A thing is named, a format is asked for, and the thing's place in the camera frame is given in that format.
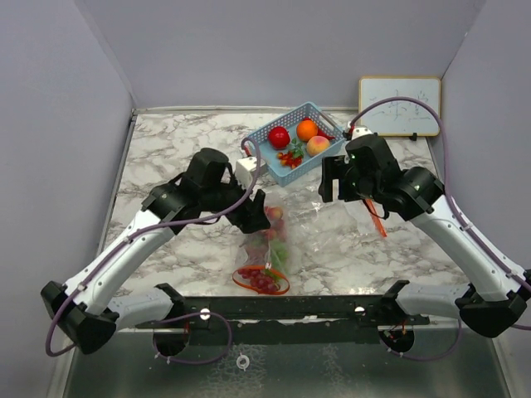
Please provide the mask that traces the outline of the red apple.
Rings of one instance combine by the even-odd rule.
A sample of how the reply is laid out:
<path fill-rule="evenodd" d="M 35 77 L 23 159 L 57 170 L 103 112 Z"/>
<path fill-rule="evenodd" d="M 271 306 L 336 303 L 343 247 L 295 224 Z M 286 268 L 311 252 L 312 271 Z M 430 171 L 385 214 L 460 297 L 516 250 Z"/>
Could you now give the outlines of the red apple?
<path fill-rule="evenodd" d="M 275 150 L 286 148 L 291 138 L 287 129 L 282 126 L 274 127 L 268 134 L 268 142 Z"/>

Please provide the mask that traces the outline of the green grape bunch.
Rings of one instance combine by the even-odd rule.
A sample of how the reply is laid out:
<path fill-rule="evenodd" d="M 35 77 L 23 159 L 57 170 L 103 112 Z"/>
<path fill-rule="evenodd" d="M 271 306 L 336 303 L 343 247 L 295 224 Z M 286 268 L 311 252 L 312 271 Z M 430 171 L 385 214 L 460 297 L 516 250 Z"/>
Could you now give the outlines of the green grape bunch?
<path fill-rule="evenodd" d="M 270 263 L 274 269 L 283 269 L 289 259 L 289 251 L 285 242 L 280 240 L 270 241 Z"/>

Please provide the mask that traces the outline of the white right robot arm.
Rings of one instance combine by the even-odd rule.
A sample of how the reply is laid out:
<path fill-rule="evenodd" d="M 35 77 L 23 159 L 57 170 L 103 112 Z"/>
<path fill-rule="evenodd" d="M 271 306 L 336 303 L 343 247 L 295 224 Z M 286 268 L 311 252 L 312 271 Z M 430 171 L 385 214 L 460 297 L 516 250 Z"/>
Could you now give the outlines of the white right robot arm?
<path fill-rule="evenodd" d="M 483 337 L 498 337 L 520 319 L 530 299 L 530 273 L 506 259 L 459 212 L 444 184 L 424 167 L 400 168 L 386 140 L 369 134 L 350 141 L 343 156 L 322 160 L 319 194 L 341 201 L 371 199 L 383 217 L 398 214 L 432 238 L 468 283 L 431 286 L 396 282 L 382 297 L 382 317 L 399 324 L 410 315 L 455 318 Z"/>

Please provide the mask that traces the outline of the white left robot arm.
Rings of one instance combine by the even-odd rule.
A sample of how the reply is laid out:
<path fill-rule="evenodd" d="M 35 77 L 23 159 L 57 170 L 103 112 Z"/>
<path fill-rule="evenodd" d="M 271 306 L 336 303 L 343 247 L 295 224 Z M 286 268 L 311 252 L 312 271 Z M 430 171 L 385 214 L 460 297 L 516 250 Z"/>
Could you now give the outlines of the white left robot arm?
<path fill-rule="evenodd" d="M 66 353 L 51 348 L 59 328 L 84 354 L 101 349 L 121 328 L 151 321 L 178 325 L 183 306 L 178 293 L 159 285 L 145 295 L 124 301 L 114 295 L 139 266 L 185 226 L 226 218 L 245 234 L 269 227 L 266 195 L 254 188 L 260 175 L 259 156 L 230 164 L 213 148 L 192 156 L 188 168 L 154 187 L 123 232 L 89 265 L 63 283 L 50 281 L 41 298 L 51 318 L 45 351 L 50 357 Z"/>

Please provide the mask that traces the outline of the red strawberry bunch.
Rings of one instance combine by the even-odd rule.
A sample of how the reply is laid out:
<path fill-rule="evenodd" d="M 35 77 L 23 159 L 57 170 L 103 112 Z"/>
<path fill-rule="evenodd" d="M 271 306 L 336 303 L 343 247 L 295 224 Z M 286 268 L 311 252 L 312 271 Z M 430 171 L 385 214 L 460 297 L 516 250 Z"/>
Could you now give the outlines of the red strawberry bunch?
<path fill-rule="evenodd" d="M 270 222 L 270 227 L 253 234 L 249 243 L 255 247 L 266 247 L 272 243 L 286 242 L 288 233 L 285 225 L 283 207 L 266 206 L 265 213 Z"/>

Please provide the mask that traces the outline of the clear zip bag orange zipper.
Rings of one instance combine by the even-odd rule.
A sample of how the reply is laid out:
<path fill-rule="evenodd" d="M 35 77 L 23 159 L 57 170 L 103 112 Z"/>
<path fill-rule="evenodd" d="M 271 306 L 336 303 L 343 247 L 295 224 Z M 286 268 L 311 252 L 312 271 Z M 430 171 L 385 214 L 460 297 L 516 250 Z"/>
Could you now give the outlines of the clear zip bag orange zipper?
<path fill-rule="evenodd" d="M 260 294 L 257 291 L 255 291 L 253 288 L 245 286 L 241 281 L 238 281 L 237 271 L 239 269 L 263 269 L 263 270 L 268 271 L 275 278 L 277 284 L 280 286 L 277 292 L 273 294 L 265 294 L 265 295 L 279 296 L 279 295 L 286 294 L 290 290 L 290 281 L 286 275 L 288 264 L 290 262 L 290 252 L 289 252 L 289 259 L 288 259 L 286 266 L 283 269 L 274 269 L 270 263 L 270 246 L 266 246 L 266 247 L 252 246 L 249 243 L 249 240 L 253 234 L 247 235 L 245 239 L 243 240 L 243 242 L 240 244 L 240 247 L 239 247 L 240 253 L 238 254 L 235 260 L 236 269 L 233 271 L 231 275 L 232 281 L 236 285 L 240 286 L 241 288 Z M 285 242 L 285 244 L 286 244 L 287 249 L 289 250 L 288 237 L 287 237 L 287 241 Z"/>

